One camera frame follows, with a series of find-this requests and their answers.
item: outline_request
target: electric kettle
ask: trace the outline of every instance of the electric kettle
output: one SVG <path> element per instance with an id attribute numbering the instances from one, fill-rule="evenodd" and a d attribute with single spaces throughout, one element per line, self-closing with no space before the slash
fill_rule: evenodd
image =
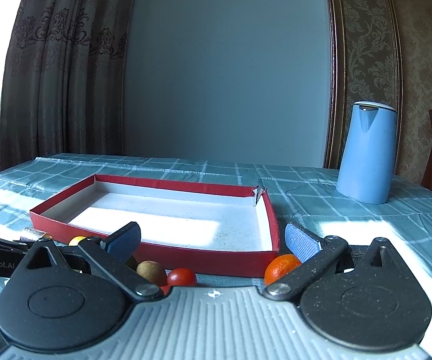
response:
<path id="1" fill-rule="evenodd" d="M 396 159 L 396 110 L 389 105 L 354 103 L 336 190 L 364 203 L 389 197 Z"/>

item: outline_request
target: wallpaper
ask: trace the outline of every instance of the wallpaper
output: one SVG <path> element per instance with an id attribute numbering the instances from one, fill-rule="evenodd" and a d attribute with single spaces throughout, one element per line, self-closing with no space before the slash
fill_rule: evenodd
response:
<path id="1" fill-rule="evenodd" d="M 401 37 L 404 108 L 397 173 L 420 183 L 432 146 L 432 0 L 393 0 Z"/>
<path id="2" fill-rule="evenodd" d="M 386 0 L 342 0 L 346 29 L 347 96 L 343 145 L 354 102 L 395 107 L 394 47 Z"/>

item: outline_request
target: orange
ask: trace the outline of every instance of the orange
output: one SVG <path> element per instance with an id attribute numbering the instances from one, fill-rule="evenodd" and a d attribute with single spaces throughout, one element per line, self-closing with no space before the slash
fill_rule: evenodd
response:
<path id="1" fill-rule="evenodd" d="M 265 285 L 270 285 L 300 265 L 301 261 L 293 254 L 283 254 L 276 257 L 266 268 Z"/>

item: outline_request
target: kettle lid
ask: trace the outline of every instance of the kettle lid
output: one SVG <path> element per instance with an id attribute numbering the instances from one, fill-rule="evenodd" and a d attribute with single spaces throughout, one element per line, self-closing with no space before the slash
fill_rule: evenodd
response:
<path id="1" fill-rule="evenodd" d="M 396 112 L 396 110 L 393 107 L 391 107 L 390 105 L 386 105 L 386 104 L 382 104 L 382 103 L 374 103 L 374 102 L 370 102 L 370 101 L 358 101 L 358 102 L 355 102 L 354 105 L 367 105 L 368 107 L 384 108 L 384 109 L 388 109 L 390 111 Z"/>

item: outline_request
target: checkered tablecloth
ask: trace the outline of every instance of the checkered tablecloth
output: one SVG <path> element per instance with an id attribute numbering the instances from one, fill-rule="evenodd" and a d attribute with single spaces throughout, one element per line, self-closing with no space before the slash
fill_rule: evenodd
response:
<path id="1" fill-rule="evenodd" d="M 95 173 L 265 187 L 278 218 L 282 253 L 289 252 L 284 228 L 291 221 L 320 236 L 339 235 L 350 244 L 369 244 L 374 237 L 387 237 L 432 302 L 432 192 L 397 176 L 389 201 L 372 205 L 340 195 L 335 190 L 338 173 L 330 169 L 58 154 L 0 173 L 0 237 L 18 239 L 19 232 L 31 226 L 28 210 Z M 218 287 L 262 288 L 260 278 L 198 275 L 198 281 Z M 425 340 L 429 345 L 425 349 L 432 354 L 432 330 Z"/>

